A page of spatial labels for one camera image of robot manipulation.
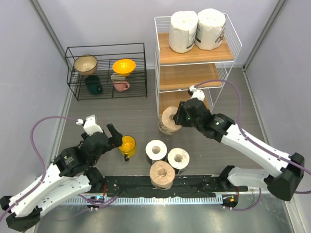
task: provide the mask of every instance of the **brown toilet paper roll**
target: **brown toilet paper roll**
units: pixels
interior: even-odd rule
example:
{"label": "brown toilet paper roll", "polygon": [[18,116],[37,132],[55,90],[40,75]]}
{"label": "brown toilet paper roll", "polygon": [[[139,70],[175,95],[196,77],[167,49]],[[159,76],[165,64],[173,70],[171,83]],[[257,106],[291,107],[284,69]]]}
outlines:
{"label": "brown toilet paper roll", "polygon": [[162,117],[159,121],[159,129],[162,133],[172,135],[180,130],[181,125],[176,125],[173,117],[177,113],[178,108],[170,106],[164,110]]}
{"label": "brown toilet paper roll", "polygon": [[170,189],[175,178],[175,170],[164,161],[155,162],[149,174],[151,183],[159,189]]}

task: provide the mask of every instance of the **shelving unit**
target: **shelving unit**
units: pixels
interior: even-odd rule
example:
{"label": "shelving unit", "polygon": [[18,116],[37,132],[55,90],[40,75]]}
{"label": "shelving unit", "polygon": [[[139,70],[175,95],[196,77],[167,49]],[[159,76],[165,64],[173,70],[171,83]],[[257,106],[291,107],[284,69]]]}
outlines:
{"label": "shelving unit", "polygon": [[[96,57],[98,66],[93,74],[97,80],[88,82],[88,84],[88,76],[81,75],[73,65],[75,60],[84,54],[92,54]],[[68,66],[67,85],[78,101],[148,97],[144,43],[68,47],[65,59]],[[131,59],[136,63],[135,70],[126,77],[126,80],[130,83],[130,88],[123,92],[117,91],[111,80],[111,75],[114,73],[112,66],[120,59]],[[93,90],[100,90],[100,93],[94,94],[90,92],[88,87],[91,87]]]}
{"label": "shelving unit", "polygon": [[171,17],[155,17],[155,95],[158,117],[169,106],[178,106],[189,99],[188,89],[206,80],[214,82],[200,86],[205,91],[205,104],[212,111],[224,83],[238,57],[242,44],[225,14],[225,36],[213,50],[201,50],[196,45],[186,53],[174,52],[169,45]]}

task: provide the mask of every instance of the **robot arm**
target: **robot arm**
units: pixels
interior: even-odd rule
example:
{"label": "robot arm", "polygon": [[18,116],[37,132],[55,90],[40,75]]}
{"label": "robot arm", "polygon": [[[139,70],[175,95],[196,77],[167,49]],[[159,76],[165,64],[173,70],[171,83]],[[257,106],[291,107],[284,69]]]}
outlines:
{"label": "robot arm", "polygon": [[[107,128],[111,133],[108,138],[102,128],[96,124],[94,115],[85,121],[78,120],[85,133],[78,146],[64,149],[53,164],[46,170],[42,184],[31,194],[16,204],[6,221],[9,228],[25,231],[34,226],[41,217],[64,201],[85,192],[96,192],[103,185],[103,177],[95,165],[102,154],[122,145],[122,134],[112,124]],[[15,196],[4,196],[0,205],[6,210],[40,182],[36,179],[30,186]]]}
{"label": "robot arm", "polygon": [[[295,193],[303,171],[271,156],[248,141],[240,132],[235,122],[223,114],[211,114],[203,103],[205,95],[202,90],[190,87],[190,100],[181,101],[176,115],[173,117],[177,125],[194,127],[205,137],[214,139],[245,154],[264,169],[242,169],[227,166],[227,180],[234,186],[252,186],[267,188],[274,196],[282,200],[290,200]],[[257,144],[272,151],[279,157],[304,165],[304,157],[298,153],[289,155],[276,150],[243,130]]]}

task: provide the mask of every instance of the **bowl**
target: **bowl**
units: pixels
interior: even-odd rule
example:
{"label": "bowl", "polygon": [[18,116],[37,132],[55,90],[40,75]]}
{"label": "bowl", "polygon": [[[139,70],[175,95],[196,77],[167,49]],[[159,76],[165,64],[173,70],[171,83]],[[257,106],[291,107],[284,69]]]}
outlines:
{"label": "bowl", "polygon": [[115,62],[112,66],[114,72],[127,77],[129,76],[136,67],[136,63],[130,59],[122,59]]}
{"label": "bowl", "polygon": [[74,61],[73,66],[79,74],[89,76],[97,70],[97,59],[89,54],[82,55]]}
{"label": "bowl", "polygon": [[126,77],[124,77],[124,76],[122,76],[122,75],[120,75],[120,74],[118,74],[118,73],[116,73],[116,72],[114,72],[114,73],[110,76],[110,78],[111,78],[111,80],[112,80],[113,82],[123,82],[123,81],[126,79]]}

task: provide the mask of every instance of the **cable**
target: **cable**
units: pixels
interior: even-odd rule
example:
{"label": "cable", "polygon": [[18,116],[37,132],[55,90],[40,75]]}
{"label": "cable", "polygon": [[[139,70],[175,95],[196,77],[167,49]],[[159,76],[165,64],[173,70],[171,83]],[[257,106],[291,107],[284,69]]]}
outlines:
{"label": "cable", "polygon": [[238,198],[240,196],[239,187],[237,187],[237,192],[238,192],[238,195],[237,195],[237,198]]}
{"label": "cable", "polygon": [[[304,172],[308,173],[309,175],[311,175],[311,171],[306,169],[305,167],[289,160],[289,159],[285,159],[281,156],[278,156],[277,154],[273,153],[272,151],[269,151],[268,149],[266,149],[265,147],[262,147],[261,145],[259,145],[257,142],[253,141],[251,138],[249,138],[243,131],[242,127],[241,127],[241,106],[242,106],[242,103],[241,103],[241,94],[238,90],[238,88],[231,82],[227,81],[227,80],[219,80],[219,79],[214,79],[214,80],[208,80],[208,81],[204,81],[202,83],[199,83],[197,85],[195,85],[194,87],[198,87],[202,84],[205,84],[205,83],[210,83],[210,82],[224,82],[224,83],[227,83],[229,84],[230,86],[232,86],[234,89],[235,89],[235,92],[237,93],[238,95],[238,99],[239,99],[239,110],[238,110],[238,119],[237,119],[237,125],[239,127],[239,130],[241,132],[241,134],[244,136],[245,139],[247,139],[248,141],[250,141],[253,145],[255,145],[256,147],[262,149],[263,151],[267,152],[268,154],[270,154],[271,156],[277,158],[277,159],[280,159],[286,163],[289,163],[297,168],[299,168],[300,170],[303,170]],[[311,190],[309,191],[296,191],[295,192],[296,194],[310,194],[311,193]]]}
{"label": "cable", "polygon": [[233,210],[233,211],[247,211],[247,210],[251,210],[253,209],[261,200],[261,197],[262,197],[262,194],[261,194],[261,188],[259,188],[259,196],[258,196],[258,199],[257,201],[255,202],[255,204],[253,204],[251,207],[248,207],[248,208],[245,208],[245,209],[237,209],[237,208],[229,208],[227,206],[225,206],[226,209],[228,210]]}
{"label": "cable", "polygon": [[[104,204],[102,204],[100,207],[98,207],[97,209],[99,210],[99,209],[107,208],[107,207],[110,206],[117,198],[118,198],[118,196],[112,197],[111,199],[109,199],[108,201],[106,201]],[[74,216],[71,216],[70,218],[67,218],[67,219],[56,219],[56,218],[53,218],[53,217],[51,217],[51,219],[54,220],[54,221],[58,221],[58,222],[66,222],[66,221],[72,220],[72,219],[74,219],[75,217],[79,216],[80,214],[83,214],[83,213],[88,212],[88,211],[90,211],[89,208],[84,209],[84,210],[78,212],[77,214],[75,214]]]}
{"label": "cable", "polygon": [[[107,201],[104,201],[104,200],[96,200],[96,199],[87,199],[85,196],[79,194],[78,195],[79,197],[83,198],[84,200],[86,200],[88,203],[92,204],[92,205],[98,205],[98,206],[101,206],[103,205],[104,203],[106,203]],[[95,204],[94,202],[103,202],[103,204]]]}
{"label": "cable", "polygon": [[66,116],[47,116],[45,118],[42,118],[41,120],[37,121],[34,126],[32,127],[31,131],[30,131],[30,142],[31,142],[31,145],[33,146],[33,149],[41,163],[41,166],[42,166],[42,176],[41,176],[41,179],[40,181],[31,189],[29,190],[27,193],[25,193],[21,198],[17,199],[15,203],[13,203],[9,208],[7,208],[3,213],[2,215],[0,216],[0,222],[3,220],[4,216],[14,207],[16,206],[16,204],[18,204],[19,202],[21,202],[25,197],[27,197],[29,194],[31,194],[32,192],[34,192],[43,182],[44,178],[45,178],[45,173],[46,173],[46,168],[45,168],[45,164],[44,164],[44,161],[38,151],[38,149],[36,148],[35,146],[35,143],[34,143],[34,131],[35,131],[35,128],[37,127],[37,125],[39,123],[41,123],[42,121],[44,120],[47,120],[47,119],[52,119],[52,118],[60,118],[60,119],[66,119],[66,120],[72,120],[72,121],[78,121],[77,119],[74,119],[74,118],[70,118],[70,117],[66,117]]}
{"label": "cable", "polygon": [[103,198],[105,197],[106,193],[107,193],[107,185],[105,184],[105,185],[104,185],[104,193],[103,193]]}

